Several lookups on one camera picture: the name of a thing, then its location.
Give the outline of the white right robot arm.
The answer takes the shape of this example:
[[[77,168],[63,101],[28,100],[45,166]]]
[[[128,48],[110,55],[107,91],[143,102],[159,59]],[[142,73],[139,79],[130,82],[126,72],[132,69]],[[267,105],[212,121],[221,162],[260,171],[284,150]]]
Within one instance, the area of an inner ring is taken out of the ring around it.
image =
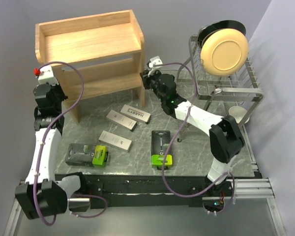
[[[219,116],[205,111],[177,93],[175,77],[159,70],[144,70],[140,74],[145,89],[150,89],[160,100],[163,111],[178,120],[203,131],[210,140],[213,162],[207,174],[206,192],[218,195],[224,181],[223,174],[230,170],[231,163],[245,145],[244,137],[233,116]]]

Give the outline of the light wooden two-tier shelf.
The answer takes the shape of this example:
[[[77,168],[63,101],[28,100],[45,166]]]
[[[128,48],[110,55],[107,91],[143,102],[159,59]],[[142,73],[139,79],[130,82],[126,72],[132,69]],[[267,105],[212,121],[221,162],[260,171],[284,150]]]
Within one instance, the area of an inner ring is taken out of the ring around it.
[[[75,122],[77,99],[133,89],[146,104],[145,40],[132,10],[36,24],[35,54],[40,64],[52,63]]]

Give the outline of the white Harry's razor box front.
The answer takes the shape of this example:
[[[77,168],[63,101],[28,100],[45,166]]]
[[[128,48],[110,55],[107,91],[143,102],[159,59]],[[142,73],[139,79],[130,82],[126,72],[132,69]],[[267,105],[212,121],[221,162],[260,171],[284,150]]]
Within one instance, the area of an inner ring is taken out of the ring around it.
[[[129,151],[132,144],[131,140],[107,131],[102,131],[98,139],[107,145],[119,148],[124,151]]]

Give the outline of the white Harry's labelled razor box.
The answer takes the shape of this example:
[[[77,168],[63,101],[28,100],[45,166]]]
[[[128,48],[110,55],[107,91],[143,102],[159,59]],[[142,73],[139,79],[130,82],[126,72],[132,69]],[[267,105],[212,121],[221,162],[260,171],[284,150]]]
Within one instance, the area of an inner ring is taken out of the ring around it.
[[[148,124],[151,118],[151,114],[140,109],[131,107],[129,105],[124,105],[120,111],[121,114],[134,119],[135,121]]]

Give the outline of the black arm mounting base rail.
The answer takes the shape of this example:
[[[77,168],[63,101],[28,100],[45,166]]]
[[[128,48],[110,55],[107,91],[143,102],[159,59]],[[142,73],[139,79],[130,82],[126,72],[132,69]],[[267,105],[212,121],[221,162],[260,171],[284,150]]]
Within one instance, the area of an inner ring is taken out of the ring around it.
[[[229,178],[214,185],[201,195],[197,193],[209,186],[206,177],[199,176],[130,176],[84,175],[82,188],[73,196],[99,196],[91,200],[92,209],[109,207],[189,206],[213,208],[213,199],[231,197],[233,188]]]

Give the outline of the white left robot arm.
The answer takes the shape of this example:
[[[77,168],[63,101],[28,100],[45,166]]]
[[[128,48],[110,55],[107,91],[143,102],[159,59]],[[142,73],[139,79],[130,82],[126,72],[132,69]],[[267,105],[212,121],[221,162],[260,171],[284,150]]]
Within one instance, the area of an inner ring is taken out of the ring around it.
[[[72,195],[80,198],[88,191],[81,172],[55,179],[56,155],[62,139],[64,116],[62,102],[67,99],[59,83],[37,85],[33,90],[35,150],[31,168],[23,184],[15,189],[15,198],[29,220],[65,213]]]

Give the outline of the black green razor box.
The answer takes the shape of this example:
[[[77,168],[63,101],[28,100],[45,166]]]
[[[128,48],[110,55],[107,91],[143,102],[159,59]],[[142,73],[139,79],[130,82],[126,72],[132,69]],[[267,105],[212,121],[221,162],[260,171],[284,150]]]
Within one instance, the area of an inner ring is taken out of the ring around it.
[[[102,167],[106,166],[109,152],[106,146],[70,144],[65,163],[70,166]]]
[[[157,170],[162,169],[164,154],[171,141],[169,130],[152,130],[151,132],[151,165]]]

